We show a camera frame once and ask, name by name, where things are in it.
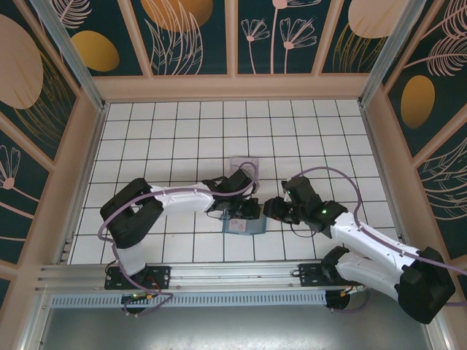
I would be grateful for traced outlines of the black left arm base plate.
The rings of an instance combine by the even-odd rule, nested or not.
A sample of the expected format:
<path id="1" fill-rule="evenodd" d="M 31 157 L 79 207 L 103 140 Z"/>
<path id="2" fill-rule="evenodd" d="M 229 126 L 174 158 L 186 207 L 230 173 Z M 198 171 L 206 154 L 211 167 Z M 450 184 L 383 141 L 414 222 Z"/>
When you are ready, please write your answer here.
<path id="1" fill-rule="evenodd" d="M 169 266 L 147 266 L 140 272 L 130 276 L 130 280 L 146 289 L 168 289 L 171 278 Z M 104 281 L 105 290 L 130 290 L 136 289 L 121 272 L 120 268 L 109 267 Z"/>

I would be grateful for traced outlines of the aluminium frame post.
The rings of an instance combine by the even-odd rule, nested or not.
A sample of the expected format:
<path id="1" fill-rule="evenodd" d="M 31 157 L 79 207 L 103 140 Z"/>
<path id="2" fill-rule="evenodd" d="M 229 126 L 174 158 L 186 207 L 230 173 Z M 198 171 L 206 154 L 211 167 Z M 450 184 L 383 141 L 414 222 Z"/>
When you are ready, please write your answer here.
<path id="1" fill-rule="evenodd" d="M 402 51 L 402 47 L 415 27 L 416 22 L 420 18 L 423 18 L 422 13 L 426 8 L 427 1 L 430 0 L 408 0 L 401 14 L 396 18 L 397 21 L 384 43 L 380 54 L 378 54 L 376 62 L 358 97 L 358 105 L 361 109 L 365 109 L 371 102 L 383 78 L 389 71 L 391 64 Z"/>
<path id="2" fill-rule="evenodd" d="M 52 4 L 50 4 L 48 0 L 30 0 L 30 2 L 38 16 L 43 20 L 45 28 L 49 31 L 53 41 L 61 49 L 65 60 L 70 65 L 70 68 L 80 82 L 82 89 L 88 95 L 92 105 L 101 112 L 104 109 L 104 100 L 90 72 L 75 49 L 70 36 L 59 21 Z"/>

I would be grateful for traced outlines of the clear acrylic card stand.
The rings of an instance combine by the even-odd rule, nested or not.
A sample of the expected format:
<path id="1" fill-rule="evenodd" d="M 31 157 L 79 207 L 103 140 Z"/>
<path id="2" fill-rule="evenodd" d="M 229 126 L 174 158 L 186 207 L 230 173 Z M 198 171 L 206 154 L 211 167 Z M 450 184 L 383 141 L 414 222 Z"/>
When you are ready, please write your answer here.
<path id="1" fill-rule="evenodd" d="M 252 168 L 250 167 L 246 167 L 245 163 L 242 164 L 240 167 L 238 168 L 234 168 L 231 166 L 231 158 L 230 158 L 230 162 L 229 162 L 229 166 L 230 166 L 230 174 L 233 174 L 235 173 L 237 170 L 241 169 L 243 171 L 245 171 L 248 175 L 249 178 L 251 179 L 254 179 L 256 182 L 258 182 L 258 177 L 259 177 L 259 168 L 260 168 L 260 164 L 259 164 L 259 158 L 258 158 L 258 167 L 256 168 L 255 166 L 253 166 Z"/>

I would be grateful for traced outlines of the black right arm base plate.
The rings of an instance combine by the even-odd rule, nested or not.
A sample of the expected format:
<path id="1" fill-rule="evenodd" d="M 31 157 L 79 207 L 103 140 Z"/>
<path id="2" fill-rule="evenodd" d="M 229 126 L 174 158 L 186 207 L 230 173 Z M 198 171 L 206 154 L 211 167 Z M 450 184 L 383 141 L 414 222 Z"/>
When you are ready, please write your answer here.
<path id="1" fill-rule="evenodd" d="M 350 287 L 360 284 L 343 279 L 337 272 L 328 272 L 321 262 L 298 265 L 298 278 L 302 287 Z"/>

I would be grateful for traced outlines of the grey metal sheet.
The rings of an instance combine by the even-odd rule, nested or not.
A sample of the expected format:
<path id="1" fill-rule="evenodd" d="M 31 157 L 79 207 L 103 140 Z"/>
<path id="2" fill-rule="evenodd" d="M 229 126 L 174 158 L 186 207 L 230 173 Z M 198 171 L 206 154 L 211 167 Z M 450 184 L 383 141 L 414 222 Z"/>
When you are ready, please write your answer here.
<path id="1" fill-rule="evenodd" d="M 53 308 L 37 350 L 450 350 L 376 293 L 350 314 L 318 305 L 167 307 L 143 317 L 119 308 Z"/>

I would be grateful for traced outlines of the aluminium mounting rail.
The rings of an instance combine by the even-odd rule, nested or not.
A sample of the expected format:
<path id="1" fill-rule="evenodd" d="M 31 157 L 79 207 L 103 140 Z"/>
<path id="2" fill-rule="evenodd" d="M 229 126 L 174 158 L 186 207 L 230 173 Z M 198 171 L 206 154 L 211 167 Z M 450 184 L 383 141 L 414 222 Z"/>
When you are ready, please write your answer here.
<path id="1" fill-rule="evenodd" d="M 300 260 L 279 262 L 169 263 L 168 292 L 285 291 L 301 287 Z M 45 265 L 34 281 L 42 294 L 109 293 L 104 264 Z"/>

